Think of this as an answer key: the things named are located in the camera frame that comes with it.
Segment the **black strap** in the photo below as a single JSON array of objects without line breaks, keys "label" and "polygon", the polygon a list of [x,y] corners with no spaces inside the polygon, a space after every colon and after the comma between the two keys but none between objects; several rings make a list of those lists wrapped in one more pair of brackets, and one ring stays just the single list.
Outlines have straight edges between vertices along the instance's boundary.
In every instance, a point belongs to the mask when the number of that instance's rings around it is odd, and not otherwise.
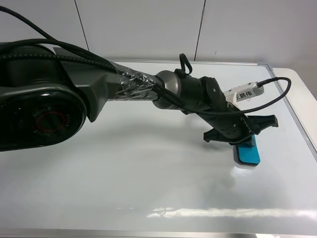
[{"label": "black strap", "polygon": [[185,65],[186,65],[187,68],[189,69],[189,73],[187,73],[187,75],[190,75],[193,72],[193,68],[190,65],[186,55],[185,54],[180,54],[179,55],[179,61],[180,61],[180,66],[182,67],[182,70],[184,72],[186,72],[186,68],[185,68]]},{"label": "black strap", "polygon": [[[193,71],[192,66],[190,65],[187,57],[185,54],[180,54],[179,55],[179,61],[180,61],[180,66],[182,69],[177,68],[175,70],[175,73],[180,77],[180,78],[185,78],[186,76],[190,75]],[[185,66],[187,66],[187,68],[189,69],[189,73],[186,73],[186,68]]]}]

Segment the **white table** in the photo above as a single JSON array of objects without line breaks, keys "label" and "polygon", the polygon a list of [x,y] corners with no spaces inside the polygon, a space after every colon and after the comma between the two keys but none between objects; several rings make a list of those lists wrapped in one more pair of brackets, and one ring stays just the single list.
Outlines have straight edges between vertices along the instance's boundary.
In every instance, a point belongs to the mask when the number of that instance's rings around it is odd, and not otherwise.
[{"label": "white table", "polygon": [[[179,67],[173,61],[120,63],[151,74]],[[273,76],[264,64],[196,62],[193,69],[195,77],[215,77],[223,91]],[[270,84],[239,106],[253,108],[278,95]],[[87,121],[66,142],[0,153],[0,234],[317,235],[313,146],[285,102],[254,113],[279,121],[279,128],[257,136],[262,161],[255,168],[236,164],[231,146],[205,143],[210,126],[195,115],[151,102],[109,102],[95,123]]]},{"label": "white table", "polygon": [[[317,101],[308,90],[299,75],[289,68],[273,68],[273,73],[278,77],[288,77],[292,79],[292,88],[287,95],[287,101],[294,112],[295,120],[304,129],[303,137],[308,140],[315,152],[317,150]],[[286,88],[286,83],[281,81],[281,87]]]}]

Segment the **white wall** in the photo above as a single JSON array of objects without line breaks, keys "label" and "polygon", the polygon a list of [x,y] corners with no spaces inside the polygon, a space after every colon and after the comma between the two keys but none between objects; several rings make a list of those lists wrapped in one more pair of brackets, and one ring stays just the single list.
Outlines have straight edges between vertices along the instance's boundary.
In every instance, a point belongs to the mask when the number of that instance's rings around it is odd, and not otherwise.
[{"label": "white wall", "polygon": [[[76,0],[94,53],[194,59],[204,0]],[[87,48],[73,0],[0,0],[53,37]],[[317,97],[317,0],[206,0],[196,60],[267,62],[299,73]],[[0,12],[0,42],[39,38]]]},{"label": "white wall", "polygon": [[108,58],[194,59],[204,0],[76,0],[90,50]]},{"label": "white wall", "polygon": [[207,0],[196,60],[268,62],[317,97],[317,0]]},{"label": "white wall", "polygon": [[[0,0],[54,38],[87,48],[73,0]],[[0,42],[43,38],[17,18],[0,12]]]}]

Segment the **blue object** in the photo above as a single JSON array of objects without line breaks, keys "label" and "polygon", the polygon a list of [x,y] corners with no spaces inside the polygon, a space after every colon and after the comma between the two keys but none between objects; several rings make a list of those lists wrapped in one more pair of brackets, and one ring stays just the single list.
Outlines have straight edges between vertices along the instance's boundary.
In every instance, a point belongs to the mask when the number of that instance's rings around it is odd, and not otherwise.
[{"label": "blue object", "polygon": [[258,152],[255,136],[253,136],[253,139],[253,147],[245,144],[236,145],[238,155],[237,159],[240,165],[256,166],[260,163],[260,155]]}]

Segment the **black cable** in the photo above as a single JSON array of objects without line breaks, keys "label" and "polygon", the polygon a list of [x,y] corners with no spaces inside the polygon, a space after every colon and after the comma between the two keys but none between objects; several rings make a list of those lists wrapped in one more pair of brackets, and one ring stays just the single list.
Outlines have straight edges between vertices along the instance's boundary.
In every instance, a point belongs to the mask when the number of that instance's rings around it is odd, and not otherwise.
[{"label": "black cable", "polygon": [[[28,39],[28,40],[9,42],[9,43],[6,43],[6,44],[0,46],[0,54],[6,52],[7,50],[13,49],[15,47],[29,46],[29,45],[36,45],[36,44],[57,45],[57,46],[60,46],[64,49],[67,49],[68,51],[74,52],[74,54],[76,54],[78,56],[80,56],[82,54],[92,56],[91,52],[89,52],[88,50],[85,50],[79,46],[75,46],[75,45],[72,45],[72,44],[69,44],[66,42],[51,40],[51,39]],[[101,62],[107,64],[109,70],[115,71],[115,67],[109,61],[107,61],[106,59],[104,59],[100,56],[98,56],[98,58],[102,59],[102,60],[100,60]]]},{"label": "black cable", "polygon": [[292,81],[289,78],[286,78],[286,77],[270,78],[270,79],[258,82],[257,86],[258,87],[262,87],[265,84],[272,83],[272,82],[279,81],[279,80],[286,80],[288,82],[285,91],[280,96],[278,96],[277,98],[273,99],[272,101],[270,101],[270,102],[268,102],[268,103],[266,103],[266,104],[264,104],[262,106],[259,106],[259,107],[256,107],[256,108],[252,108],[252,109],[242,110],[242,111],[234,111],[234,112],[206,112],[206,111],[198,111],[198,110],[191,109],[191,108],[189,108],[187,106],[184,106],[182,103],[180,103],[177,100],[177,96],[176,95],[175,95],[176,97],[170,97],[171,95],[169,93],[168,93],[169,96],[166,96],[166,95],[164,95],[164,94],[162,94],[160,92],[158,92],[158,94],[160,96],[162,96],[164,99],[166,99],[167,101],[169,101],[170,103],[172,103],[175,106],[179,107],[180,109],[185,110],[185,111],[190,112],[190,113],[203,114],[203,115],[214,115],[214,116],[237,116],[237,115],[242,115],[242,114],[246,114],[246,113],[253,113],[253,112],[262,110],[264,108],[267,108],[267,107],[271,106],[272,104],[276,103],[277,101],[281,100],[283,97],[285,97],[286,94],[289,92],[289,90],[291,88],[291,85],[292,85]]},{"label": "black cable", "polygon": [[[83,64],[89,64],[92,66],[96,66],[96,67],[100,67],[100,68],[109,70],[109,66],[103,62],[99,62],[96,60],[90,60],[90,59],[83,59],[83,58],[78,58],[78,57],[49,55],[49,54],[34,54],[34,53],[15,53],[15,54],[7,54],[7,55],[0,56],[0,61],[26,60],[26,59],[28,59],[28,60],[29,59],[32,59],[32,60],[59,60],[59,61],[67,61],[67,62],[74,62],[74,63],[83,63]],[[288,82],[285,91],[280,96],[278,96],[274,100],[272,100],[272,101],[270,101],[262,106],[252,108],[252,109],[242,110],[242,111],[234,111],[234,112],[206,112],[206,111],[194,110],[194,109],[191,109],[191,108],[185,106],[185,104],[182,102],[182,100],[177,95],[175,95],[171,91],[165,89],[164,87],[162,87],[158,84],[155,84],[153,86],[152,90],[154,92],[156,92],[159,96],[163,97],[164,99],[166,99],[167,101],[172,103],[173,105],[175,105],[175,106],[179,107],[180,109],[187,111],[187,112],[202,114],[202,115],[213,115],[213,116],[237,116],[237,115],[242,115],[245,113],[252,113],[252,112],[262,110],[262,109],[267,108],[268,106],[276,103],[277,101],[281,100],[283,97],[285,97],[285,95],[289,92],[289,90],[291,88],[292,82],[289,78],[286,78],[286,77],[271,78],[271,79],[267,79],[267,80],[264,80],[264,81],[257,83],[257,86],[262,87],[265,84],[275,82],[278,80],[286,80]]]},{"label": "black cable", "polygon": [[[0,11],[6,12],[16,18],[18,18],[19,20],[21,20],[22,22],[24,22],[25,24],[27,24],[28,26],[30,26],[32,29],[34,29],[35,31],[37,31],[38,33],[40,33],[42,36],[44,36],[45,38],[49,39],[49,40],[55,40],[57,41],[53,36],[49,35],[48,33],[46,33],[44,30],[42,30],[40,27],[38,27],[37,25],[35,25],[33,22],[31,22],[30,20],[26,19],[24,16],[20,15],[19,13],[12,11],[9,8],[6,8],[4,6],[0,6]],[[90,51],[87,51],[88,53],[78,53],[76,52],[76,50],[72,50],[71,48],[64,48],[80,57],[86,58],[86,59],[90,59],[90,60],[106,60]]]},{"label": "black cable", "polygon": [[[25,17],[23,17],[19,13],[14,12],[6,7],[3,7],[3,6],[0,6],[0,11],[6,12],[6,13],[18,18],[19,20],[23,21],[24,23],[29,25],[31,28],[36,30],[42,36],[47,38],[47,39],[29,39],[29,40],[22,40],[22,41],[6,43],[6,44],[0,46],[0,54],[1,54],[1,52],[4,53],[5,51],[7,51],[9,49],[12,49],[12,48],[18,47],[18,46],[27,46],[27,45],[36,45],[36,44],[52,44],[52,45],[58,45],[64,49],[68,50],[69,52],[72,52],[72,53],[82,57],[82,58],[77,58],[77,57],[49,55],[49,54],[15,53],[15,54],[7,54],[7,55],[0,56],[0,61],[25,60],[25,59],[59,60],[59,61],[68,61],[68,62],[89,64],[89,65],[97,66],[97,67],[100,67],[100,68],[103,68],[106,70],[117,71],[117,69],[106,59],[104,59],[104,58],[102,58],[102,57],[100,57],[100,56],[98,56],[90,51],[87,51],[81,47],[56,40],[55,38],[50,36],[48,33],[43,31],[41,28],[36,26],[34,23],[32,23],[30,20],[26,19]],[[161,96],[164,99],[166,99],[167,101],[169,101],[170,103],[174,104],[175,106],[177,106],[180,109],[185,110],[187,112],[196,113],[196,114],[203,114],[203,115],[214,115],[214,116],[237,116],[237,115],[241,115],[241,114],[245,114],[245,113],[259,111],[261,109],[264,109],[264,108],[276,103],[277,101],[279,101],[280,99],[285,97],[285,95],[288,93],[288,91],[290,90],[290,87],[291,87],[291,80],[289,78],[286,78],[286,77],[271,78],[271,79],[267,79],[267,80],[264,80],[262,82],[257,83],[257,86],[262,87],[265,84],[275,82],[278,80],[286,80],[288,82],[288,85],[287,85],[285,91],[280,96],[278,96],[274,100],[272,100],[272,101],[270,101],[262,106],[259,106],[259,107],[253,108],[253,109],[248,109],[248,110],[243,110],[243,111],[234,111],[234,112],[212,112],[212,111],[206,112],[206,111],[194,110],[194,109],[191,109],[191,108],[185,106],[184,102],[177,95],[175,95],[171,91],[165,89],[164,87],[162,87],[158,84],[155,84],[153,86],[152,90],[155,91],[159,96]]]}]

